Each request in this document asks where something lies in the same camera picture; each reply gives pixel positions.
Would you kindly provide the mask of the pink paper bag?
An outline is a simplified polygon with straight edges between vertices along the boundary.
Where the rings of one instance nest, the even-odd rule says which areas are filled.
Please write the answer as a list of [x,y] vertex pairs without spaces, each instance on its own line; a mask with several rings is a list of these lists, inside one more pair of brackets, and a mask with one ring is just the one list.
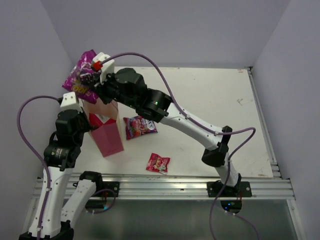
[[104,104],[98,99],[95,104],[83,102],[83,108],[93,129],[89,132],[103,157],[124,150],[118,103],[112,100]]

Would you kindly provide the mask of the purple grape candy bag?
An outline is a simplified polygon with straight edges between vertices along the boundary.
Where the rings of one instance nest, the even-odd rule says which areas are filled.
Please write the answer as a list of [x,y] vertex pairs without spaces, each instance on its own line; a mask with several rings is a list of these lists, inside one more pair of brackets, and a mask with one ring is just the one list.
[[95,56],[96,52],[93,49],[85,51],[62,84],[62,88],[68,92],[75,92],[78,98],[91,104],[97,102],[98,96],[85,85],[85,82],[92,79],[96,74],[91,68]]

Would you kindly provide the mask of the Fox's candy bag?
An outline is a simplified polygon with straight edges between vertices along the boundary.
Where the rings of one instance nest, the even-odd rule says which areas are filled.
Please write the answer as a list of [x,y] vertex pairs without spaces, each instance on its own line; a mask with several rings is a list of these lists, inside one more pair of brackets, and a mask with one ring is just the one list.
[[154,121],[145,119],[141,116],[124,117],[126,139],[131,140],[146,134],[157,133]]

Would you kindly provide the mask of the small red candy packet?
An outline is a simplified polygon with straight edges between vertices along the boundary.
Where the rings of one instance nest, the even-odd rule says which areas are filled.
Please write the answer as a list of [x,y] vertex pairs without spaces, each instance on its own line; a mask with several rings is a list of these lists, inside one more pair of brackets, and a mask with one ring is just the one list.
[[146,170],[149,172],[159,173],[162,175],[168,174],[168,165],[171,161],[170,157],[161,157],[156,153],[152,153],[146,165]]

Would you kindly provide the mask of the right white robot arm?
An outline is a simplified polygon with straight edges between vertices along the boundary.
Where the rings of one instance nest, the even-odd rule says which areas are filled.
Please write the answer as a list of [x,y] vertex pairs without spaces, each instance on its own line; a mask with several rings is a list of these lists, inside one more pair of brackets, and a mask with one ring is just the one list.
[[216,127],[176,106],[171,96],[147,87],[144,77],[133,68],[97,73],[99,78],[93,82],[92,89],[104,104],[116,101],[147,120],[170,126],[193,138],[204,146],[201,160],[216,169],[223,192],[232,197],[241,190],[241,175],[228,159],[232,128]]

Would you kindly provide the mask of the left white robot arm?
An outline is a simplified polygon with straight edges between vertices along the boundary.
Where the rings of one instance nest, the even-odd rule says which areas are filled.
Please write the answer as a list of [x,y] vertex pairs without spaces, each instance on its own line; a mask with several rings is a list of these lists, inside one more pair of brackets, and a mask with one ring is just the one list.
[[64,201],[84,134],[91,126],[85,113],[74,109],[61,111],[55,126],[43,153],[45,166],[38,208],[29,230],[19,236],[21,240],[73,239],[76,221],[89,198],[104,190],[101,173],[84,171],[75,191]]

